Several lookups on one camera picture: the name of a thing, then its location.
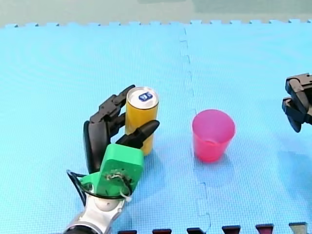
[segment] foam mat tile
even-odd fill
[[[211,227],[239,225],[257,233],[272,223],[274,233],[291,233],[292,220],[312,220],[312,153],[281,110],[285,79],[309,72],[312,24],[187,25],[197,112],[219,109],[236,123],[236,136],[223,161],[201,165]]]
[[[173,90],[185,90],[181,35],[181,24],[0,30],[1,184],[14,185],[0,195],[1,233],[59,233],[81,211],[66,169],[86,173],[82,125],[106,98],[133,83],[159,93],[161,127],[141,185],[114,230],[186,229],[189,217],[201,224],[186,196],[192,181],[176,170],[180,152],[179,170],[191,171],[181,153],[188,151],[185,110]]]
[[[289,225],[312,219],[311,127],[294,133],[281,101],[285,78],[309,72],[312,24],[290,21],[1,29],[0,182],[10,192],[0,194],[0,233],[61,233],[82,210],[66,175],[86,173],[82,125],[131,84],[159,93],[160,127],[114,234],[309,229]],[[191,121],[212,108],[232,116],[237,133],[219,163],[204,165]]]

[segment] yellow can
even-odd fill
[[[135,87],[127,94],[125,132],[131,134],[136,128],[157,118],[159,97],[149,87]],[[149,136],[141,150],[148,155],[153,148],[154,136]]]

